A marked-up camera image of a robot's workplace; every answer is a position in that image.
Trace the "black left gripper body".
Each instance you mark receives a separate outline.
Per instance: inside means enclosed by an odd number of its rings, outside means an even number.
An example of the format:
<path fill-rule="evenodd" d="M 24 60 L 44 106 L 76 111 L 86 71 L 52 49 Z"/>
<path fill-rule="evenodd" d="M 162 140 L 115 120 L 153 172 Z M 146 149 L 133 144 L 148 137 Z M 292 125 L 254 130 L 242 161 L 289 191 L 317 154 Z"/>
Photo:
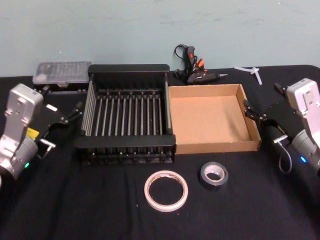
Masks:
<path fill-rule="evenodd" d="M 66 115 L 51 104 L 44 104 L 27 127 L 26 136 L 34 142 L 44 139 L 54 128 L 64 128 L 69 123 Z"/>

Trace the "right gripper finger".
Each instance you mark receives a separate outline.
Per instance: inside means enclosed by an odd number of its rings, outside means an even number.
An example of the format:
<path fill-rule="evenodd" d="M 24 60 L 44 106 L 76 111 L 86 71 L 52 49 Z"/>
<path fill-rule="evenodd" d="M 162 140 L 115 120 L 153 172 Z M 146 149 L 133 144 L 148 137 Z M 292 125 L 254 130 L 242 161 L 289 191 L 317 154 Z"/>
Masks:
<path fill-rule="evenodd" d="M 275 82 L 275 83 L 273 84 L 273 88 L 274 88 L 274 90 L 275 90 L 278 94 L 280 94 L 281 96 L 287 97 L 287 88 L 286 88 L 286 87 L 282 86 L 282 85 L 279 84 L 278 82 Z"/>
<path fill-rule="evenodd" d="M 258 125 L 261 125 L 262 122 L 267 120 L 267 117 L 257 110 L 253 108 L 253 106 L 249 103 L 247 99 L 243 100 L 243 105 L 244 105 L 244 115 L 256 122 Z"/>

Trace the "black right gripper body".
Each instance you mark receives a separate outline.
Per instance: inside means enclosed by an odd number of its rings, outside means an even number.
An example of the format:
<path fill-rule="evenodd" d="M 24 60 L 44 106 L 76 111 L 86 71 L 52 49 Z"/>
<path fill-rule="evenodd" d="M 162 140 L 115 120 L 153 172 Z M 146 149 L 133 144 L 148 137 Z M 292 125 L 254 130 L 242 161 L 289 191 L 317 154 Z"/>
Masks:
<path fill-rule="evenodd" d="M 260 125 L 264 138 L 287 135 L 287 141 L 292 143 L 304 126 L 301 117 L 290 106 L 287 100 L 279 100 L 269 105 L 261 114 L 266 120 Z"/>

